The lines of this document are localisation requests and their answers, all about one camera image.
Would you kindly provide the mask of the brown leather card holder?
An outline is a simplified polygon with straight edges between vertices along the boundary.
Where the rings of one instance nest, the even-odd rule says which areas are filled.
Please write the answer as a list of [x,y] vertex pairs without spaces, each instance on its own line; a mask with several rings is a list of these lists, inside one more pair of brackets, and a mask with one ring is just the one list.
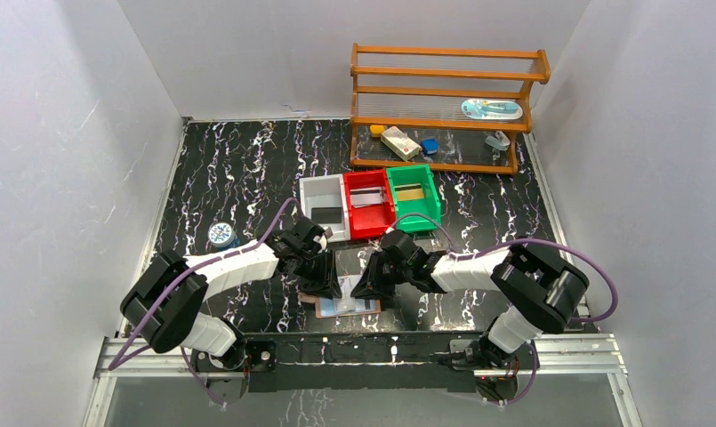
[[378,314],[382,307],[377,300],[357,299],[350,294],[360,279],[359,275],[338,277],[342,298],[329,299],[299,293],[299,301],[315,306],[316,318],[338,318]]

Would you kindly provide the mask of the grey numbered credit card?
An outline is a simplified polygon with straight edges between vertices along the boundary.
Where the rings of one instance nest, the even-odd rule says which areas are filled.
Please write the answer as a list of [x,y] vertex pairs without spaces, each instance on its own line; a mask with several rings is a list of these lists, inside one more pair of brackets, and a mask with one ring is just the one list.
[[383,187],[352,189],[350,191],[350,204],[353,208],[382,205],[385,201],[386,196]]

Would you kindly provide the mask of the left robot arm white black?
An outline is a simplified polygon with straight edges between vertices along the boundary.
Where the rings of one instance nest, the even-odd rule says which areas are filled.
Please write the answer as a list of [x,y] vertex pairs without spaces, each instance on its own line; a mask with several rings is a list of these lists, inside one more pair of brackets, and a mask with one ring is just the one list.
[[203,351],[225,370],[245,362],[243,335],[222,318],[202,313],[206,300],[231,288],[279,275],[298,278],[314,295],[339,298],[332,231],[308,217],[289,229],[269,230],[224,252],[182,257],[162,252],[120,303],[121,314],[156,353],[176,347]]

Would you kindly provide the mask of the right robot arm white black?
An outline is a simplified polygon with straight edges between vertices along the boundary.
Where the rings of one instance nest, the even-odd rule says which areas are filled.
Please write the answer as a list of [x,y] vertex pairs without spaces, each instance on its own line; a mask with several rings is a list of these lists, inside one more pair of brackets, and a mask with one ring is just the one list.
[[427,252],[402,230],[386,234],[351,295],[385,300],[410,284],[426,294],[497,290],[510,307],[480,340],[483,360],[506,367],[517,350],[543,333],[560,334],[571,321],[590,281],[549,241],[520,239],[483,254]]

